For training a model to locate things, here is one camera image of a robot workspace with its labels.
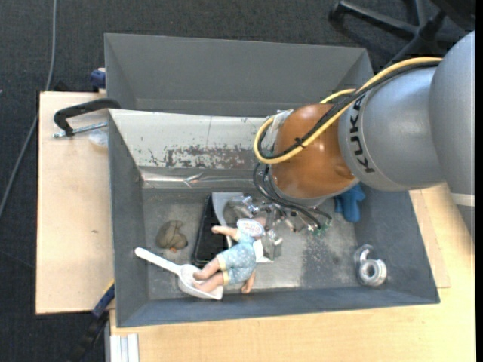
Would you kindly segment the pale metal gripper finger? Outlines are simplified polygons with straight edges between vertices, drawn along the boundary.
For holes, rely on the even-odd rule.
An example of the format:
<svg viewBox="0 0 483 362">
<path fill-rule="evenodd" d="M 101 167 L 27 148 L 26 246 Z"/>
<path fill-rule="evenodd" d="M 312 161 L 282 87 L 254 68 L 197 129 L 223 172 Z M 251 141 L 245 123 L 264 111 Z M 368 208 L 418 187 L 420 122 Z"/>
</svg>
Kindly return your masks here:
<svg viewBox="0 0 483 362">
<path fill-rule="evenodd" d="M 251 196 L 235 196 L 228 201 L 228 206 L 237 217 L 255 217 L 260 213 Z"/>
<path fill-rule="evenodd" d="M 276 259 L 281 255 L 282 237 L 273 230 L 270 230 L 266 233 L 264 252 L 266 257 L 269 259 Z"/>
</svg>

